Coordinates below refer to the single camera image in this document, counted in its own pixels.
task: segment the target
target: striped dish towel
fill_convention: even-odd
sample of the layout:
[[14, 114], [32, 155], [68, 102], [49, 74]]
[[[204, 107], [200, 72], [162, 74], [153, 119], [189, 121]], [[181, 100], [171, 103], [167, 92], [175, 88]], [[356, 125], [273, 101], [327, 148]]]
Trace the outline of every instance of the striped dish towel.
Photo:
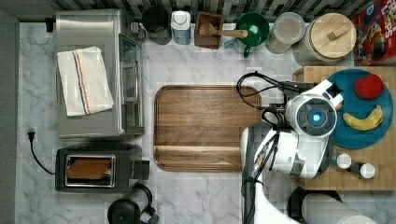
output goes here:
[[89, 115], [113, 107], [99, 48], [59, 52], [58, 66], [68, 117]]

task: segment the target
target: banana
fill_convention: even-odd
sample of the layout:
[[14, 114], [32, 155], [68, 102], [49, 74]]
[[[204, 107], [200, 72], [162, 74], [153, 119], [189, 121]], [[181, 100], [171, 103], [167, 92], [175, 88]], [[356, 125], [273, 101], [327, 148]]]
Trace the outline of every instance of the banana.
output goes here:
[[357, 119], [348, 113], [344, 113], [344, 121], [353, 129], [359, 131], [372, 130], [382, 122], [382, 108], [377, 105], [366, 119]]

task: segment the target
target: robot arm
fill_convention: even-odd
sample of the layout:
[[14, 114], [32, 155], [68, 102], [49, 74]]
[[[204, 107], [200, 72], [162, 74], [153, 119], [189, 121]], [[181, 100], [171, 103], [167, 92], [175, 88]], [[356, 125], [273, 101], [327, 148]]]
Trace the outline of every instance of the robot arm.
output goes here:
[[[287, 101], [281, 114], [290, 124], [288, 129], [280, 131], [269, 123], [259, 122], [244, 130], [241, 138], [244, 224], [297, 223], [265, 198], [260, 183], [265, 172], [261, 173], [258, 167], [305, 179], [323, 173], [332, 156], [330, 135], [337, 121], [335, 107], [342, 101], [338, 88], [324, 80]], [[274, 143], [276, 151], [272, 153]]]

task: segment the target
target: white marble counter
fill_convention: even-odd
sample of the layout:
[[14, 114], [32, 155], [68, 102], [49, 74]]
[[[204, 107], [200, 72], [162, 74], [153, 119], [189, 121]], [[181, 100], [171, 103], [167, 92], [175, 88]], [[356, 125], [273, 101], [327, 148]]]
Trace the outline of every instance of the white marble counter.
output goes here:
[[[53, 176], [34, 162], [26, 132], [35, 127], [35, 153], [46, 167], [54, 170], [56, 150], [61, 147], [57, 131], [55, 90], [56, 34], [48, 34], [44, 23], [21, 24], [18, 158], [16, 223], [107, 223], [109, 204], [118, 194], [70, 194], [55, 190]], [[176, 45], [173, 41], [158, 46], [144, 45], [144, 97], [147, 132], [135, 141], [150, 159], [150, 177], [145, 184], [154, 194], [154, 207], [161, 223], [210, 224], [239, 223], [240, 173], [171, 173], [159, 169], [153, 161], [154, 96], [167, 84], [235, 84], [247, 71], [259, 69], [279, 80], [291, 80], [300, 68], [289, 50], [271, 54], [265, 46], [244, 59], [233, 49], [201, 49], [193, 44]], [[259, 87], [260, 82], [250, 82]], [[262, 96], [265, 104], [281, 99], [279, 92]], [[269, 174], [266, 188], [270, 201], [284, 208], [295, 186], [291, 181]], [[396, 196], [389, 193], [341, 194], [352, 207], [388, 223], [396, 214]]]

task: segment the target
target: utensil holder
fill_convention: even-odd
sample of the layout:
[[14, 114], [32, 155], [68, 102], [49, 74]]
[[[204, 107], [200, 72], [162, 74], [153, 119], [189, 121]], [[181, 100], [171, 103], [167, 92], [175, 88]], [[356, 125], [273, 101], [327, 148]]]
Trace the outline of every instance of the utensil holder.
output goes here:
[[207, 22], [210, 22], [215, 29], [222, 30], [224, 18], [214, 13], [198, 12], [194, 31], [194, 45], [201, 48], [218, 49], [221, 40], [220, 35], [208, 36], [199, 34], [201, 25]]

